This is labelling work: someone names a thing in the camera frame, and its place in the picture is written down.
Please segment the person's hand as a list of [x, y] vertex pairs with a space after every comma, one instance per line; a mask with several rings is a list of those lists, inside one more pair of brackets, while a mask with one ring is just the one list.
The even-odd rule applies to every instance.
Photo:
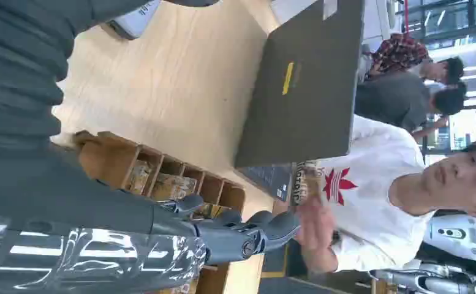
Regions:
[[335, 224], [330, 209], [319, 197], [309, 197], [298, 206], [297, 216], [301, 227], [295, 239], [307, 269], [317, 274], [336, 271], [338, 260], [331, 250]]

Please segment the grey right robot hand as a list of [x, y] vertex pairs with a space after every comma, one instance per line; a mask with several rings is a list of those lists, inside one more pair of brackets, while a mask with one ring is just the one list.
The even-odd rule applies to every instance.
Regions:
[[0, 293], [151, 293], [281, 247], [292, 213], [190, 220], [197, 195], [154, 202], [88, 178], [62, 151], [0, 148]]

